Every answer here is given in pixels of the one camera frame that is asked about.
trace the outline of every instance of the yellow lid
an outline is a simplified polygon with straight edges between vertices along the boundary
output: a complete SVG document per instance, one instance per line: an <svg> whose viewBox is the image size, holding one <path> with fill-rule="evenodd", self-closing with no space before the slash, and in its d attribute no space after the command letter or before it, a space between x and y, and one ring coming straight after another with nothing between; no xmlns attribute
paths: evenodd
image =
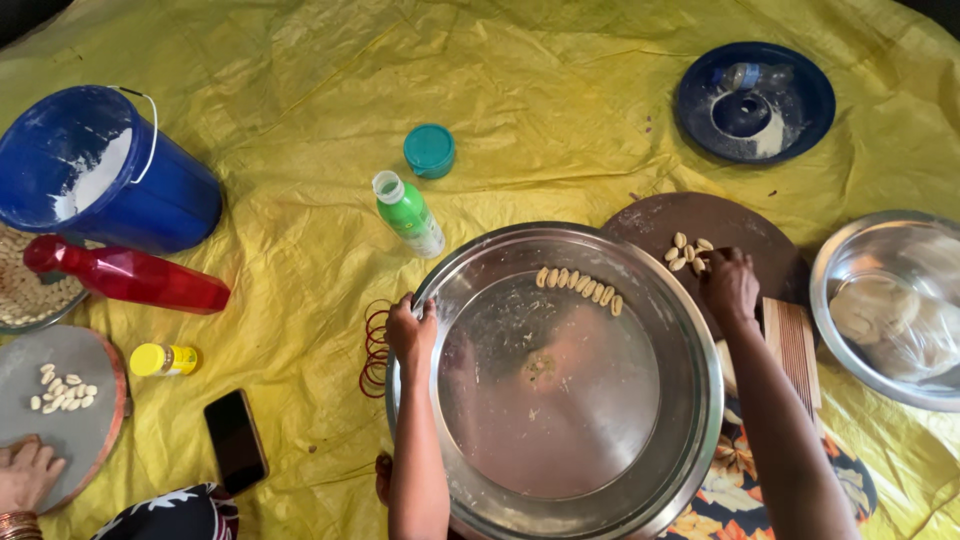
<svg viewBox="0 0 960 540"><path fill-rule="evenodd" d="M144 343L130 355L130 370L134 375L149 377L163 367L166 353L156 343Z"/></svg>

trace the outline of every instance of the smartphone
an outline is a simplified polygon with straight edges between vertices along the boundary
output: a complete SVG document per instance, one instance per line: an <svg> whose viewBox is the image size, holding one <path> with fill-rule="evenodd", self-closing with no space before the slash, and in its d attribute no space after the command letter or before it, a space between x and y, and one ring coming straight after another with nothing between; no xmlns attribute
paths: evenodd
<svg viewBox="0 0 960 540"><path fill-rule="evenodd" d="M243 492L270 474L242 388L204 407L220 478L230 495Z"/></svg>

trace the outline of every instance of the round cutting board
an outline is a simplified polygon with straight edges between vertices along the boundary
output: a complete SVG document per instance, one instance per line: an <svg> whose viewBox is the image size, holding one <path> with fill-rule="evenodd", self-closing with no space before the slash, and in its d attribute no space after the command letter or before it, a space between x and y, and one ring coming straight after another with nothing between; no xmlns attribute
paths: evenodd
<svg viewBox="0 0 960 540"><path fill-rule="evenodd" d="M72 412L42 414L30 409L30 398L43 395L40 366L53 363L57 377L76 374L86 384L96 384L93 405ZM127 380L113 347L99 333L56 325L18 337L0 348L0 447L36 433L66 468L37 512L72 501L107 459L123 421Z"/></svg>
<svg viewBox="0 0 960 540"><path fill-rule="evenodd" d="M799 304L810 312L810 267L797 247L776 225L760 214L722 197L687 191L641 199L615 214L603 231L636 245L666 265L663 255L673 247L675 233L687 243L709 240L715 248L736 246L754 257L761 298ZM723 333L700 299L699 282L687 264L673 276L697 303L714 339Z"/></svg>

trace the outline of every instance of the bracelet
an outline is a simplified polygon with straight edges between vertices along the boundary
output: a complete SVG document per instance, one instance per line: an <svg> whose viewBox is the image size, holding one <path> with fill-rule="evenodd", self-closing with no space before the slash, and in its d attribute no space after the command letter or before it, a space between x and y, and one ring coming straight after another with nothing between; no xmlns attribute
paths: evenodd
<svg viewBox="0 0 960 540"><path fill-rule="evenodd" d="M0 540L43 540L35 512L0 515Z"/></svg>

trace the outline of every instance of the teal container lid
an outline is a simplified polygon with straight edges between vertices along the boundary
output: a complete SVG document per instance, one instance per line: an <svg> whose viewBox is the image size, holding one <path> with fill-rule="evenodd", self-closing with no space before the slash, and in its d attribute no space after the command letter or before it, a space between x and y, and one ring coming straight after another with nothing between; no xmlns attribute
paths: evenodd
<svg viewBox="0 0 960 540"><path fill-rule="evenodd" d="M420 124L403 141L403 156L419 177L434 179L453 167L453 135L439 124Z"/></svg>

